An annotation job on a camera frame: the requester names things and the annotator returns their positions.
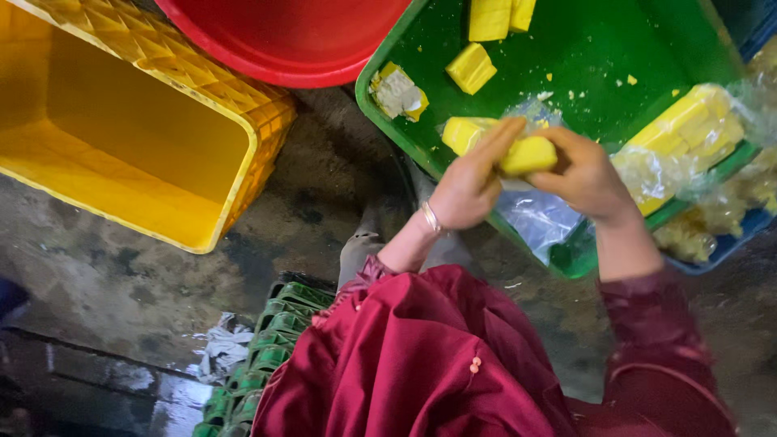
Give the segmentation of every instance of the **maroon sleeve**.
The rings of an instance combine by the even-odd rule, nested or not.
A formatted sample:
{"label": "maroon sleeve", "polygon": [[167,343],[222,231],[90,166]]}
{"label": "maroon sleeve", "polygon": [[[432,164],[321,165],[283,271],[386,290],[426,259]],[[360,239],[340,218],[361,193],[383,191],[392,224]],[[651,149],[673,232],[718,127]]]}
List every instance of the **maroon sleeve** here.
{"label": "maroon sleeve", "polygon": [[598,287],[617,341],[605,404],[631,410],[670,435],[735,435],[676,274],[664,270]]}

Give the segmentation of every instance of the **woman's right hand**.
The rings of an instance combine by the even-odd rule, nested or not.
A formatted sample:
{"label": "woman's right hand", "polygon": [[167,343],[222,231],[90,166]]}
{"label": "woman's right hand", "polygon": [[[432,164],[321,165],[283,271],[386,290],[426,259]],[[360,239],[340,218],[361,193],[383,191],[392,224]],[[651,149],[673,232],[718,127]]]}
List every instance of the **woman's right hand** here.
{"label": "woman's right hand", "polygon": [[554,172],[533,173],[528,181],[557,194],[596,223],[599,278],[638,278],[664,268],[639,209],[604,149],[563,128],[537,131],[559,150]]}
{"label": "woman's right hand", "polygon": [[639,209],[596,142],[565,128],[549,128],[532,135],[550,140],[559,152],[553,172],[527,176],[530,184],[561,197],[572,209],[592,218],[597,225],[621,225],[642,220]]}

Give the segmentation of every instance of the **maroon clothing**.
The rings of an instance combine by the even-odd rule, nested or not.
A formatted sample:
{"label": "maroon clothing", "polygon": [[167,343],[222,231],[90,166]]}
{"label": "maroon clothing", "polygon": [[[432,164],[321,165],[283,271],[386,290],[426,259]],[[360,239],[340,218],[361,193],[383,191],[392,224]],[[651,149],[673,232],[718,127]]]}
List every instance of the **maroon clothing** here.
{"label": "maroon clothing", "polygon": [[618,348],[588,404],[563,396],[503,293],[456,265],[395,274],[370,257],[273,374],[252,435],[734,435],[671,275],[599,287]]}

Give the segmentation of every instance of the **silver bangle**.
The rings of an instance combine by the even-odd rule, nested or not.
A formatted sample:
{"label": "silver bangle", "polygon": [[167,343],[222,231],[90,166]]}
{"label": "silver bangle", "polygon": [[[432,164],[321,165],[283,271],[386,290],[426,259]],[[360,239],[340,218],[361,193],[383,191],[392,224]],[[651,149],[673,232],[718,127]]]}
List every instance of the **silver bangle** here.
{"label": "silver bangle", "polygon": [[434,233],[438,235],[441,234],[443,230],[442,225],[440,224],[440,221],[437,220],[437,216],[434,214],[434,211],[432,211],[428,201],[421,202],[421,211],[423,211],[423,216],[427,218],[427,223],[432,227]]}

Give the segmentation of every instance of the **white rag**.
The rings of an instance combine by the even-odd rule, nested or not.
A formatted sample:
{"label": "white rag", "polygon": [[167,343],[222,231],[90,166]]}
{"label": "white rag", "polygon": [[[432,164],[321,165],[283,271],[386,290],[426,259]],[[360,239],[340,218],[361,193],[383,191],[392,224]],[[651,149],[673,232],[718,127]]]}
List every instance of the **white rag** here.
{"label": "white rag", "polygon": [[224,385],[227,375],[232,373],[238,363],[248,358],[245,345],[253,338],[253,332],[243,325],[236,325],[230,332],[227,325],[233,318],[234,313],[221,313],[216,326],[207,330],[205,355],[197,371],[197,379],[201,383],[219,382]]}

